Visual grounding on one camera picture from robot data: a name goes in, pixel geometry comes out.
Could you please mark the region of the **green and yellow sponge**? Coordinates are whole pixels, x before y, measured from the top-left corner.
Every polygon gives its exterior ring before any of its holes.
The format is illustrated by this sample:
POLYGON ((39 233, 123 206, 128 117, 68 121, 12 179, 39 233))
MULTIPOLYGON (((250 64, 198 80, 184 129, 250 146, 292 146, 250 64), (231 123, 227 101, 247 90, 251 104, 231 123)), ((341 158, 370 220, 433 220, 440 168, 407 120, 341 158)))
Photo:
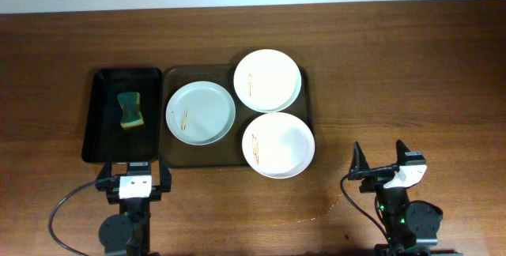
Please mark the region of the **green and yellow sponge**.
POLYGON ((124 130, 145 124, 140 108, 139 92, 121 92, 117 95, 117 100, 123 112, 120 125, 124 130))

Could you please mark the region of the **pale grey plate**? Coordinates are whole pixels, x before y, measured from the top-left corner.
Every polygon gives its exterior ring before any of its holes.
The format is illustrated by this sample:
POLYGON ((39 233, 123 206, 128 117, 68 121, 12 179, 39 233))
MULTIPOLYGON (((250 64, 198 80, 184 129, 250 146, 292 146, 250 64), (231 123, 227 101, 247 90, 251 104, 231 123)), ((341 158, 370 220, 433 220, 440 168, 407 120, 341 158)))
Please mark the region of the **pale grey plate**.
POLYGON ((210 81, 196 81, 175 91, 168 100, 165 121, 178 140, 189 145, 209 145, 232 128, 236 106, 231 94, 210 81))

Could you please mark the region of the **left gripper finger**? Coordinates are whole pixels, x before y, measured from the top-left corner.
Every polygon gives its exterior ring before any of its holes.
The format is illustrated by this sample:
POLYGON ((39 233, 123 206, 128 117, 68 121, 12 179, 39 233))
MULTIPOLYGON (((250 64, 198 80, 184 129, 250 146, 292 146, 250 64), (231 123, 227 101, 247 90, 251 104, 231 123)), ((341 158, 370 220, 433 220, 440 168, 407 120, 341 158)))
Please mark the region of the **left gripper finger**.
POLYGON ((104 166, 100 170, 98 176, 96 177, 96 180, 100 181, 100 180, 112 180, 112 179, 114 179, 114 177, 112 175, 112 163, 111 163, 111 161, 106 161, 104 163, 104 166))
POLYGON ((165 162, 162 155, 159 155, 159 176, 160 176, 160 187, 171 187, 172 186, 172 174, 169 171, 169 167, 165 162))

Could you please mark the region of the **white plate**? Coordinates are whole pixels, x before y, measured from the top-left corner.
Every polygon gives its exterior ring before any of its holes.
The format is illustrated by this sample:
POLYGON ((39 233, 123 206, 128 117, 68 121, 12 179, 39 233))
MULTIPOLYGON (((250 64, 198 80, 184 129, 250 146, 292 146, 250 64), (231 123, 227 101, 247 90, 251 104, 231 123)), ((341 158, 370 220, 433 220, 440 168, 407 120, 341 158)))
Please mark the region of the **white plate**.
POLYGON ((246 55, 233 76, 240 101, 262 113, 282 111, 298 97, 302 77, 298 65, 285 53, 262 49, 246 55))
POLYGON ((247 126, 241 148, 247 163, 260 175, 287 179, 308 168, 315 155, 315 138, 295 115, 273 112, 247 126))

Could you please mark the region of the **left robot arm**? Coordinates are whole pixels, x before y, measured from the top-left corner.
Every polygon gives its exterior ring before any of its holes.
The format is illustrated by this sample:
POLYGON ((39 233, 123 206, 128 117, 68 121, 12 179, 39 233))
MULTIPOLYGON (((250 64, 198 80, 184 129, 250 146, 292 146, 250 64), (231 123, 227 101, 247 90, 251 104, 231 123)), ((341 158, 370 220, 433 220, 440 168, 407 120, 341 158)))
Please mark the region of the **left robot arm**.
POLYGON ((96 178, 98 191, 106 193, 119 213, 108 217, 99 229, 106 255, 146 256, 150 250, 150 204, 171 190, 172 175, 163 157, 158 158, 160 183, 153 184, 150 162, 131 162, 125 174, 113 175, 106 162, 96 178))

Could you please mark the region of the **white plate bottom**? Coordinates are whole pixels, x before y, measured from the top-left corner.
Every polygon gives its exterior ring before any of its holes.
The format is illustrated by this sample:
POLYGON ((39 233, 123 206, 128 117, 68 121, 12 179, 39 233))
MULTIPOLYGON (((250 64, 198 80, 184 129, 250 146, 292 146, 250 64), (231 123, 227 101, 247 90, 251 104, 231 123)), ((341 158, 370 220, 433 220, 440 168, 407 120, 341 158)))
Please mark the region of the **white plate bottom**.
POLYGON ((308 168, 315 155, 315 138, 295 115, 273 112, 247 126, 241 148, 247 163, 260 175, 287 179, 308 168))

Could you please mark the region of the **white plate top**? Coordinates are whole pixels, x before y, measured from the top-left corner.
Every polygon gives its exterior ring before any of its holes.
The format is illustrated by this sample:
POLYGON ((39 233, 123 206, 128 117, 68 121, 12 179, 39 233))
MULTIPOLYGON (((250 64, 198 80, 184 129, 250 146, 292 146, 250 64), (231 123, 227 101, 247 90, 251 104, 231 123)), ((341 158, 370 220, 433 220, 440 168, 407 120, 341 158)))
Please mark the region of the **white plate top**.
POLYGON ((282 111, 298 97, 302 77, 298 65, 285 53, 262 49, 246 55, 233 76, 240 101, 262 113, 282 111))

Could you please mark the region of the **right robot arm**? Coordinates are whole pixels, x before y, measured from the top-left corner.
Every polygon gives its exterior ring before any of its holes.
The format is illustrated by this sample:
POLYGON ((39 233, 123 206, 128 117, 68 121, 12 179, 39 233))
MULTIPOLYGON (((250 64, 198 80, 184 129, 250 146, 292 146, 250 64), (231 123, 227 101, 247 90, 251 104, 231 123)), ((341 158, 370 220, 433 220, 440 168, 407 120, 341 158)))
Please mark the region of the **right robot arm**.
POLYGON ((340 188, 347 201, 365 215, 381 231, 385 244, 374 247, 375 255, 457 255, 454 250, 434 250, 437 232, 444 213, 426 201, 411 201, 407 190, 417 185, 427 170, 421 152, 412 151, 398 140, 395 143, 397 161, 371 168, 358 142, 353 144, 349 173, 342 178, 340 188), (345 180, 359 180, 362 194, 374 193, 377 218, 361 209, 346 193, 345 180))

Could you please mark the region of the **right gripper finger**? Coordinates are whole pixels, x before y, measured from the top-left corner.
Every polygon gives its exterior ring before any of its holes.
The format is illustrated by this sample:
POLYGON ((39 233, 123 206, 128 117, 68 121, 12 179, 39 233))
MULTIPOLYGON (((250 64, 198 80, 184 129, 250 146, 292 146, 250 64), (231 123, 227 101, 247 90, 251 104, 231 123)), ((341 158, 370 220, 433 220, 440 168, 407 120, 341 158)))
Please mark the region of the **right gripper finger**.
POLYGON ((407 148, 407 146, 398 139, 395 142, 396 146, 396 153, 397 153, 397 161, 396 164, 399 166, 404 166, 409 161, 409 157, 406 155, 407 152, 410 152, 410 150, 407 148))
POLYGON ((349 173, 361 173, 365 171, 369 171, 370 167, 368 166, 368 162, 364 156, 364 153, 359 145, 358 141, 353 143, 353 156, 351 160, 351 165, 349 168, 349 173))

